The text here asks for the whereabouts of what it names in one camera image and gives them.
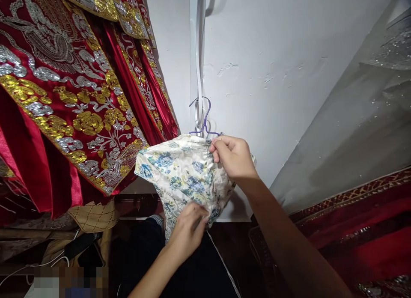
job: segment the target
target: red satin fabric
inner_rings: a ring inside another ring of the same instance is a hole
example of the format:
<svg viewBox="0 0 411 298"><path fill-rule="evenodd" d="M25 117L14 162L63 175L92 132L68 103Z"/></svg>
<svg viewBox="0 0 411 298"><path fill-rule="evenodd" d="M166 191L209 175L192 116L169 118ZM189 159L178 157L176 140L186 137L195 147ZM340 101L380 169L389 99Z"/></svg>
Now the red satin fabric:
<svg viewBox="0 0 411 298"><path fill-rule="evenodd" d="M144 73L146 74L147 81L151 88L151 92L154 98L154 101L157 105L158 113L161 117L161 122L163 123L163 130L166 134L167 139L171 140L179 135L179 127L174 120L173 114L167 105L167 100L163 96L163 93L160 89L160 86L155 78L153 70L150 67L150 63L147 59L146 54L141 46L140 40L135 40L138 56L143 65Z"/></svg>
<svg viewBox="0 0 411 298"><path fill-rule="evenodd" d="M395 187L298 224L348 286L411 274L411 172L404 175Z"/></svg>
<svg viewBox="0 0 411 298"><path fill-rule="evenodd" d="M56 218L70 207L85 205L93 200L104 205L110 200L79 175L74 165L20 111L2 87L0 104L0 155L25 186L27 196L38 212L51 212L52 218ZM25 203L24 199L13 197L12 200L19 204L21 200ZM39 216L38 212L21 209L16 212L13 214L2 210L0 226L9 225L16 218Z"/></svg>
<svg viewBox="0 0 411 298"><path fill-rule="evenodd" d="M114 35L115 26L112 23L104 21L96 21L96 17L90 14L87 15L94 34L104 46L104 51L111 58L110 62L114 65L120 86L123 88L123 93L130 103L133 113L136 114L138 124L144 133L144 136L150 146L160 144L165 141L161 132L158 130L155 122L150 117L150 113L142 100L139 89L130 73L128 63L125 61L116 37Z"/></svg>

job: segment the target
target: dark clothing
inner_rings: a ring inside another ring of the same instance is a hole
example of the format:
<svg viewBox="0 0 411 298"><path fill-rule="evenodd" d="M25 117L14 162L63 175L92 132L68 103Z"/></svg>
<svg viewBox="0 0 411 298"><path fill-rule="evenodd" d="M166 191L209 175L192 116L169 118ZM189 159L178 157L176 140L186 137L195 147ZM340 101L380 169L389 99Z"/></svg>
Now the dark clothing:
<svg viewBox="0 0 411 298"><path fill-rule="evenodd" d="M122 259L119 298L126 298L165 246L162 227L154 219L140 223L132 232ZM207 233L199 248L176 271L162 298L238 298L230 277Z"/></svg>

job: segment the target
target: white wall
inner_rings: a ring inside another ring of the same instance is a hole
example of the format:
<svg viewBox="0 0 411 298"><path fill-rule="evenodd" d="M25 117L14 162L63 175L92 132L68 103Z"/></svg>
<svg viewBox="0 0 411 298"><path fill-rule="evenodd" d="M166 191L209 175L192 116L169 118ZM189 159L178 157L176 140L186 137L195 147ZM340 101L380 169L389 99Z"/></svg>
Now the white wall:
<svg viewBox="0 0 411 298"><path fill-rule="evenodd" d="M194 119L188 110L189 0L147 1L184 133ZM211 126L249 142L268 186L389 1L215 0L204 47ZM247 202L237 206L250 213ZM232 210L230 204L223 217Z"/></svg>

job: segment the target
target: red fabric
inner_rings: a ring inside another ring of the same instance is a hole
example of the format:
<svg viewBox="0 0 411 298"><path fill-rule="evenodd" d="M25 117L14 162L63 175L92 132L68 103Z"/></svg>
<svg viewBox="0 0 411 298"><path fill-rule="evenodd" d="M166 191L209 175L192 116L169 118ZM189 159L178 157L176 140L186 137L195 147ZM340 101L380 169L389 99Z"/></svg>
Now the red fabric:
<svg viewBox="0 0 411 298"><path fill-rule="evenodd" d="M135 40L137 46L137 53L143 65L144 73L146 74L154 101L157 105L158 113L160 114L163 123L163 130L167 139L171 140L179 135L179 128L171 113L167 100L165 99L157 79L151 69L147 56L142 48L141 41Z"/></svg>
<svg viewBox="0 0 411 298"><path fill-rule="evenodd" d="M355 195L349 200L336 196L307 209L315 213L298 223L348 286L411 274L410 180L407 170L377 179L347 192Z"/></svg>
<svg viewBox="0 0 411 298"><path fill-rule="evenodd" d="M15 1L16 0L1 0L0 7L5 16L12 17L9 9L11 3ZM73 12L68 10L61 0L32 1L38 4L45 17L51 19L51 22L54 25L59 26L67 34L69 37L68 40L72 40L70 46L74 47L75 51L86 49L93 53L93 50L91 50L92 44L89 42L89 39L86 41L79 37L80 31L76 28L72 19ZM33 20L28 13L25 4L21 8L19 7L18 17L24 19L34 27L37 25L37 23L32 24ZM43 60L38 58L41 55L43 55L42 57L46 56L41 51L38 50L40 55L38 53L36 55L33 54L32 45L28 42L27 37L24 36L24 31L20 30L18 25L11 27L5 23L0 23L0 28L6 31L10 36L8 37L4 34L0 35L0 43L13 52L20 59L21 65L27 70L27 75L24 76L23 79L33 82L44 89L47 96L52 100L50 106L53 108L53 115L62 118L68 122L68 125L72 125L73 120L76 118L76 113L72 112L72 108L67 107L66 104L60 100L59 94L54 92L54 88L57 86L64 86L68 92L74 94L79 93L81 90L73 86L70 82L59 83L51 80L44 81L35 77L28 64L29 59L25 52L31 53L36 68L46 67L52 69L58 73L61 78L67 76L76 79L78 76L82 76L83 78L96 82L99 86L102 86L103 83L105 84L105 80L87 78L87 74L76 74L73 70L70 72L63 71L70 68L70 64L65 59L70 60L72 57L58 58L58 55L61 54L59 51L65 51L64 42L62 40L50 39L49 42L51 43L51 47L57 47L58 51L54 53L54 49L52 49L47 53L47 55L52 57L50 58L50 61L55 65L60 66L58 69L54 68L52 65L44 63L44 58ZM31 35L30 38L30 40L33 41L35 36ZM97 63L94 63L93 67L97 70L99 68ZM0 154L6 164L13 170L19 181L24 184L30 199L35 203L38 211L52 212L52 217L58 217L72 206L83 205L93 200L96 203L101 202L106 204L110 198L105 197L101 191L97 190L86 178L84 178L84 176L82 176L82 174L79 173L74 164L71 163L62 152L60 152L56 146L43 135L38 126L16 104L3 87L0 87L0 90L0 104L2 105L2 110L0 111ZM114 93L112 93L112 98L113 104L119 108L119 103ZM97 113L103 120L104 112L105 111ZM92 140L92 138L78 130L74 130L72 137L82 141L84 151L87 153L89 160L97 159L101 162L102 158L97 156L97 152L93 152L91 149L87 150L87 143ZM122 140L125 142L125 146L127 146L134 141L135 138L136 137L126 139L123 137ZM125 187L124 182L121 182L119 186ZM112 192L112 195L118 194L119 192L120 189L117 187ZM12 218L3 220L2 212L3 211L0 211L0 225L6 225L6 223L13 221Z"/></svg>
<svg viewBox="0 0 411 298"><path fill-rule="evenodd" d="M123 93L130 103L131 109L136 114L139 126L144 133L144 136L150 146L160 144L164 142L164 138L161 132L155 125L154 119L150 116L149 110L144 103L144 100L139 92L139 88L130 73L128 62L125 61L115 37L115 26L109 22L104 21L100 27L104 28L104 33L98 27L98 22L93 21L95 18L91 15L87 15L90 19L90 23L93 23L92 29L96 36L101 40L101 44L104 45L104 51L111 57L110 62L115 65L116 74L120 82L120 86L123 88Z"/></svg>
<svg viewBox="0 0 411 298"><path fill-rule="evenodd" d="M411 273L411 227L327 257L347 285Z"/></svg>

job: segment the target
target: peeling paint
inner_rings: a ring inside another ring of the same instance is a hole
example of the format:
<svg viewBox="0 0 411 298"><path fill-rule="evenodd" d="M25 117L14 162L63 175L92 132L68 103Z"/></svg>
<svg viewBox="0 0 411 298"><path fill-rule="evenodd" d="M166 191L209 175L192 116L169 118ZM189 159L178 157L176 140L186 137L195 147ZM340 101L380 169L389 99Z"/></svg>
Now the peeling paint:
<svg viewBox="0 0 411 298"><path fill-rule="evenodd" d="M268 82L271 81L272 79L273 79L273 77L270 77L270 75L267 74L267 75L265 76L264 83L268 83Z"/></svg>
<svg viewBox="0 0 411 298"><path fill-rule="evenodd" d="M231 69L231 68L238 68L238 65L233 65L232 63L229 63L228 65L225 65L223 68L221 68L219 70L219 72L217 73L218 77L221 77L224 73L224 71Z"/></svg>

